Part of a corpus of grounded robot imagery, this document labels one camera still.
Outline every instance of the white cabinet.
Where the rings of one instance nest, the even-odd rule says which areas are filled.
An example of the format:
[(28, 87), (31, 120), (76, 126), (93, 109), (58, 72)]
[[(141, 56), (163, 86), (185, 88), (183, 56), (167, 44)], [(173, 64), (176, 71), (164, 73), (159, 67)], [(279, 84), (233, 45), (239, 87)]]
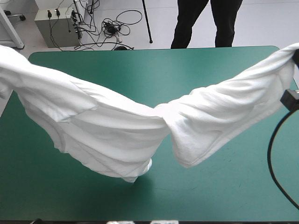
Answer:
[[(36, 0), (37, 7), (41, 10), (48, 9), (48, 8), (57, 8), (61, 2), (62, 0)], [(79, 2), (79, 0), (64, 0), (61, 3), (60, 7), (62, 8), (62, 7), (72, 6), (74, 10), (78, 9), (77, 12), (80, 13), (84, 18), (85, 7), (87, 3), (88, 3), (87, 0), (86, 1), (82, 0), (81, 2)]]

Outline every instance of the white floor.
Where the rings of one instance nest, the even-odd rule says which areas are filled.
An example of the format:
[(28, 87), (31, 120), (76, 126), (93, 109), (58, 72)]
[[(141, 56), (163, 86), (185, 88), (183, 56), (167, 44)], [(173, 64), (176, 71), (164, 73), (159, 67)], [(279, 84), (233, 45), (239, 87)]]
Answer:
[[(124, 10), (137, 9), (142, 11), (141, 0), (100, 0), (100, 2), (101, 5), (95, 12), (95, 22), (99, 28), (104, 18), (115, 19)], [(121, 37), (122, 43), (135, 49), (170, 48), (178, 14), (177, 0), (146, 0), (145, 2), (154, 42), (149, 43), (146, 23), (143, 18), (140, 23), (131, 26), (129, 36)], [(34, 23), (38, 10), (34, 0), (11, 0), (1, 6), (13, 13), (22, 12), (27, 18), (25, 21), (19, 21), (17, 18), (11, 20), (25, 44), (25, 48), (20, 51), (21, 54), (29, 57), (33, 52), (57, 50), (47, 48)], [(275, 45), (283, 48), (289, 44), (299, 42), (298, 12), (299, 0), (243, 0), (236, 20), (233, 46)], [(138, 18), (139, 14), (129, 13), (122, 15), (120, 20), (134, 22)], [(211, 7), (208, 5), (193, 28), (189, 47), (214, 47), (215, 31)], [(85, 35), (82, 42), (91, 41)], [(111, 44), (105, 44), (100, 49), (109, 50), (112, 47)], [(298, 77), (297, 72), (295, 78), (297, 83), (299, 83)], [(4, 105), (5, 102), (0, 101), (0, 114)]]

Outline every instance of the towel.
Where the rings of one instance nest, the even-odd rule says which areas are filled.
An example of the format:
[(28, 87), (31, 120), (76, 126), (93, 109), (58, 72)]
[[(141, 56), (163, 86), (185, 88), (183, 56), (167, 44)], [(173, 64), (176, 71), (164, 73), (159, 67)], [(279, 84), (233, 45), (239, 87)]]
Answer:
[(54, 147), (103, 175), (134, 182), (171, 134), (178, 162), (192, 167), (276, 112), (290, 87), (299, 43), (232, 79), (194, 89), (155, 108), (61, 71), (31, 64), (0, 46), (0, 97), (14, 90)]

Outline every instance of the cable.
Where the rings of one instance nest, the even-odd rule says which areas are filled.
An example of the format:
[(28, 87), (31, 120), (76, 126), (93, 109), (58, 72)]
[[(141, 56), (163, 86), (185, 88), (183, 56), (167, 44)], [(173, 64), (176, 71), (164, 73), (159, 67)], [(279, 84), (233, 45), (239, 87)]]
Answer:
[[(91, 7), (91, 5), (89, 5), (89, 6), (87, 6), (87, 7), (84, 7), (83, 4), (82, 4), (82, 2), (85, 2), (85, 0), (79, 0), (79, 2), (80, 2), (80, 4), (81, 4), (81, 6), (86, 10), (87, 14), (89, 15), (89, 17), (90, 17), (90, 22), (89, 22), (89, 23), (84, 22), (83, 16), (82, 16), (80, 13), (77, 12), (77, 13), (74, 13), (74, 14), (79, 15), (79, 17), (81, 18), (82, 22), (81, 22), (80, 25), (81, 25), (81, 26), (87, 26), (87, 27), (89, 28), (89, 30), (86, 29), (86, 28), (84, 28), (84, 27), (79, 27), (79, 24), (77, 24), (76, 22), (75, 22), (75, 24), (78, 25), (78, 30), (80, 30), (80, 32), (85, 32), (85, 33), (87, 33), (87, 34), (90, 36), (90, 38), (92, 39), (92, 42), (91, 42), (91, 43), (82, 43), (82, 41), (79, 39), (79, 43), (80, 43), (80, 45), (77, 46), (77, 47), (75, 47), (75, 50), (62, 50), (62, 49), (58, 46), (58, 44), (55, 42), (54, 37), (53, 37), (53, 34), (52, 34), (52, 30), (53, 30), (54, 26), (56, 25), (56, 23), (57, 23), (58, 20), (59, 20), (59, 17), (58, 17), (58, 19), (56, 20), (56, 22), (54, 23), (54, 25), (53, 25), (52, 27), (51, 27), (51, 23), (50, 23), (50, 37), (51, 37), (51, 41), (53, 42), (53, 45), (54, 45), (56, 48), (60, 49), (61, 51), (83, 51), (83, 50), (87, 50), (87, 49), (94, 50), (94, 49), (93, 49), (93, 46), (95, 46), (95, 45), (96, 45), (97, 47), (100, 48), (100, 47), (102, 47), (104, 44), (110, 43), (110, 44), (114, 44), (112, 50), (114, 50), (115, 47), (116, 47), (117, 45), (125, 46), (125, 47), (127, 47), (129, 50), (133, 50), (133, 49), (134, 49), (134, 48), (132, 48), (132, 47), (126, 45), (126, 44), (121, 44), (121, 43), (119, 43), (119, 42), (121, 42), (121, 39), (120, 39), (118, 33), (120, 33), (120, 34), (122, 34), (122, 35), (129, 35), (129, 33), (130, 33), (130, 28), (128, 27), (128, 25), (134, 25), (134, 24), (140, 22), (141, 19), (142, 19), (142, 14), (141, 14), (141, 12), (139, 12), (139, 11), (137, 11), (137, 10), (127, 10), (127, 11), (124, 11), (124, 12), (118, 14), (117, 17), (116, 17), (116, 18), (119, 18), (120, 15), (122, 15), (122, 14), (124, 14), (124, 13), (126, 13), (126, 12), (137, 11), (138, 13), (140, 13), (141, 18), (140, 18), (137, 22), (134, 22), (134, 23), (125, 23), (125, 22), (118, 21), (118, 20), (114, 20), (114, 21), (113, 21), (113, 20), (111, 20), (111, 19), (109, 19), (109, 18), (106, 18), (106, 19), (103, 20), (103, 22), (102, 22), (102, 24), (101, 24), (101, 29), (99, 30), (99, 29), (97, 28), (96, 24), (95, 24), (95, 21), (94, 21), (94, 12), (95, 12), (94, 10), (97, 9), (98, 7), (100, 7), (100, 0), (96, 0), (96, 1), (93, 3), (93, 14), (90, 14), (90, 7)], [(111, 24), (113, 23), (113, 24), (114, 24), (113, 27), (117, 26), (117, 28), (115, 28), (116, 30), (115, 30), (115, 33), (114, 33), (114, 34), (111, 34), (111, 33), (109, 33), (109, 32), (106, 30), (106, 27), (104, 26), (104, 21), (110, 22)], [(128, 33), (127, 33), (127, 34), (124, 34), (124, 33), (121, 33), (121, 32), (120, 32), (120, 29), (121, 29), (122, 26), (125, 26), (125, 27), (128, 28)], [(103, 32), (104, 35), (105, 35), (105, 39), (104, 39), (104, 41), (99, 42), (100, 35), (101, 35), (102, 32)], [(106, 40), (107, 40), (108, 38), (112, 38), (112, 37), (115, 37), (115, 39), (116, 39), (115, 42), (106, 42)]]
[(59, 5), (58, 5), (58, 7), (57, 7), (57, 8), (59, 8), (59, 7), (60, 7), (60, 5), (61, 5), (63, 2), (64, 2), (64, 0), (62, 0), (62, 1), (59, 3)]
[(287, 192), (285, 191), (285, 189), (280, 185), (280, 183), (278, 182), (278, 180), (276, 179), (276, 176), (274, 174), (273, 171), (273, 167), (272, 167), (272, 162), (271, 162), (271, 151), (272, 151), (272, 145), (273, 145), (273, 141), (275, 139), (275, 136), (279, 130), (279, 128), (282, 126), (282, 124), (293, 114), (295, 113), (297, 110), (292, 110), (290, 112), (288, 112), (281, 120), (280, 122), (277, 124), (270, 142), (269, 142), (269, 146), (268, 146), (268, 153), (267, 153), (267, 162), (268, 162), (268, 168), (270, 171), (270, 175), (273, 179), (273, 181), (275, 182), (276, 186), (279, 188), (279, 190), (284, 194), (284, 196), (299, 210), (299, 205), (287, 194)]
[(6, 2), (0, 2), (0, 4), (6, 4), (9, 3), (11, 0), (7, 0)]

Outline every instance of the person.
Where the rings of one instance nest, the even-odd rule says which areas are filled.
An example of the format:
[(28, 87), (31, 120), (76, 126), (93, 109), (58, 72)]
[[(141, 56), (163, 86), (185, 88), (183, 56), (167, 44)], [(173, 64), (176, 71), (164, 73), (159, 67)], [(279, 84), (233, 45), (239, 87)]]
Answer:
[[(187, 48), (192, 27), (209, 0), (178, 0), (178, 23), (172, 49)], [(235, 35), (235, 19), (242, 0), (211, 0), (214, 22), (217, 27), (216, 47), (231, 47)]]

